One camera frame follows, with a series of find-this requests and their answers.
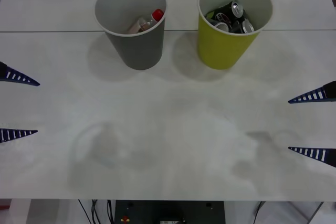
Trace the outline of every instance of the black can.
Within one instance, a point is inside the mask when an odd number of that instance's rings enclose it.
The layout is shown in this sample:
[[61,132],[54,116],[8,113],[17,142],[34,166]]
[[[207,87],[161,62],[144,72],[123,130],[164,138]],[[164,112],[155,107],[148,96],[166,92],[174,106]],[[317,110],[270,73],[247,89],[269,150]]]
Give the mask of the black can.
[[208,12],[205,17],[232,25],[237,19],[243,16],[243,12],[243,5],[235,0],[227,5]]
[[235,22],[230,30],[230,33],[235,34],[247,34],[252,33],[254,31],[253,25],[250,23],[248,19],[243,20],[243,22]]
[[213,20],[213,19],[210,19],[210,18],[206,18],[206,20],[207,20],[211,25],[213,25],[214,27],[218,28],[219,30],[229,32],[230,29],[231,29],[231,26],[228,25],[228,24],[225,23],[225,22],[219,22],[219,21],[216,21],[216,20]]

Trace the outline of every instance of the trash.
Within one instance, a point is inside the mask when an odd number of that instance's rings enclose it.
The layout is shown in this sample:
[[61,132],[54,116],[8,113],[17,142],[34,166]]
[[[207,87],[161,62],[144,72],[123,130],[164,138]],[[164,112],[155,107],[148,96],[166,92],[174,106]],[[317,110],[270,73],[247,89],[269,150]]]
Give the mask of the trash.
[[230,27],[224,22],[215,21],[215,20],[210,19],[210,18],[206,18],[206,20],[210,24],[212,24],[214,27],[217,27],[219,30],[227,31],[227,32],[229,32],[229,30],[230,30]]
[[244,19],[242,22],[237,21],[230,30],[230,33],[235,34],[247,34],[252,33],[254,28],[248,19]]
[[151,15],[141,16],[128,30],[128,34],[137,34],[155,26],[163,17],[163,11],[156,9]]
[[254,31],[253,25],[247,18],[243,5],[238,0],[231,1],[224,6],[208,12],[205,18],[208,22],[210,22],[209,20],[213,20],[210,23],[218,29],[220,29],[217,25],[218,23],[225,23],[230,33],[246,34]]

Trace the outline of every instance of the cable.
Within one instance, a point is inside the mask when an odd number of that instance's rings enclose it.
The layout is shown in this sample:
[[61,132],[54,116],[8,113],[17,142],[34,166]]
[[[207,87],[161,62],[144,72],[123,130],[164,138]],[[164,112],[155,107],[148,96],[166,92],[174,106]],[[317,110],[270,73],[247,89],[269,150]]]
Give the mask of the cable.
[[262,201],[259,203],[259,206],[258,206],[258,208],[257,208],[257,212],[256,212],[256,215],[254,216],[254,221],[253,221],[253,224],[255,224],[255,223],[256,223],[256,219],[257,219],[257,215],[258,215],[258,212],[259,212],[259,209],[260,209],[261,203],[262,203]]
[[88,214],[87,214],[86,211],[85,211],[85,208],[84,208],[82,202],[80,202],[80,200],[78,200],[78,201],[79,201],[80,205],[82,206],[82,209],[83,209],[83,211],[85,212],[86,218],[88,218],[89,223],[92,224],[91,221],[90,221],[90,218],[89,218]]
[[114,224],[113,214],[112,214],[112,203],[110,199],[107,201],[107,215],[109,217],[110,223]]
[[97,200],[96,199],[93,199],[92,200],[92,207],[91,207],[91,216],[92,216],[92,221],[93,221],[93,224],[96,224],[95,222],[95,215],[96,215],[96,218],[97,218],[97,221],[98,221],[98,224],[101,224],[100,223],[100,220],[98,218],[98,214],[97,214],[97,211],[96,211],[96,203],[97,203]]

